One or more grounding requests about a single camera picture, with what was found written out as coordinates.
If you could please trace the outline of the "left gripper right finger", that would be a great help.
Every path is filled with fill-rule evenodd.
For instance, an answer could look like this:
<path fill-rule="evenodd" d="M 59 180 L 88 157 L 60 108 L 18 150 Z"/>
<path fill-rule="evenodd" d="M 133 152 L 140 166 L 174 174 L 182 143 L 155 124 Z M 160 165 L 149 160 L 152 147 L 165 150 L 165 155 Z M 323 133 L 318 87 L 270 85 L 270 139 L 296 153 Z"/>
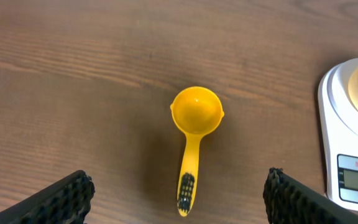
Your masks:
<path fill-rule="evenodd" d="M 358 224 L 358 215 L 270 168 L 263 198 L 270 224 Z"/>

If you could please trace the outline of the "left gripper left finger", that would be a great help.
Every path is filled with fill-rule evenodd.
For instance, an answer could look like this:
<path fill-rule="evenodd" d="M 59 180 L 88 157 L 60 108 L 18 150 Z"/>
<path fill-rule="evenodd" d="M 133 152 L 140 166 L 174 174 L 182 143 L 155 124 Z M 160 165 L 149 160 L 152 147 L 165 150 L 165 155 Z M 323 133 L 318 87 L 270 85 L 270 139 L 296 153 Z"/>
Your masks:
<path fill-rule="evenodd" d="M 0 212 L 0 224 L 84 224 L 95 188 L 78 170 Z"/>

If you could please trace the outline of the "yellow plastic measuring scoop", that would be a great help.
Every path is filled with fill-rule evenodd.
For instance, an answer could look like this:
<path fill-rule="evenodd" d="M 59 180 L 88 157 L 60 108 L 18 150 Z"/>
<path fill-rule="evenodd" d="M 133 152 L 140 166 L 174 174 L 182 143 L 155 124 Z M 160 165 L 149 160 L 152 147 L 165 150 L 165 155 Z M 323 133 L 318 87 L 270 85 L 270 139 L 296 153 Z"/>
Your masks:
<path fill-rule="evenodd" d="M 177 187 L 177 209 L 186 217 L 195 202 L 201 140 L 219 126 L 224 111 L 218 96 L 201 86 L 179 92 L 170 110 L 173 122 L 186 138 Z"/>

